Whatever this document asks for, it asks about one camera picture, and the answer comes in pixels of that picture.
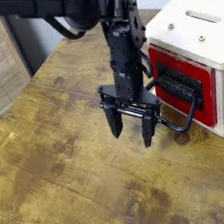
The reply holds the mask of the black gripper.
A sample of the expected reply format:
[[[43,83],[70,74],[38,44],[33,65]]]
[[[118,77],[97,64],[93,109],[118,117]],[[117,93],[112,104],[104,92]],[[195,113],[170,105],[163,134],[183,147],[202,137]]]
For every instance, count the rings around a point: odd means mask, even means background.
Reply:
[[[144,84],[144,77],[152,78],[152,63],[142,50],[114,49],[111,51],[110,66],[114,73],[114,84],[98,88],[101,106],[113,136],[118,139],[122,132],[122,115],[144,116],[142,135],[145,147],[150,147],[155,132],[156,120],[153,114],[160,112],[161,101],[150,93]]]

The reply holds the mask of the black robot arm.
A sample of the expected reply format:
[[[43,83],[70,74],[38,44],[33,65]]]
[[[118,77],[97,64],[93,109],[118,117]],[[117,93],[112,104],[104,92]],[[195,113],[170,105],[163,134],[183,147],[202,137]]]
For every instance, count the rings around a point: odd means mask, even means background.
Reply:
[[[142,51],[146,27],[137,0],[0,0],[0,16],[40,18],[70,40],[82,38],[99,24],[109,46],[115,82],[101,86],[101,107],[113,136],[121,134],[122,116],[139,117],[145,146],[152,144],[160,118],[160,99],[143,85],[153,76],[152,63]]]

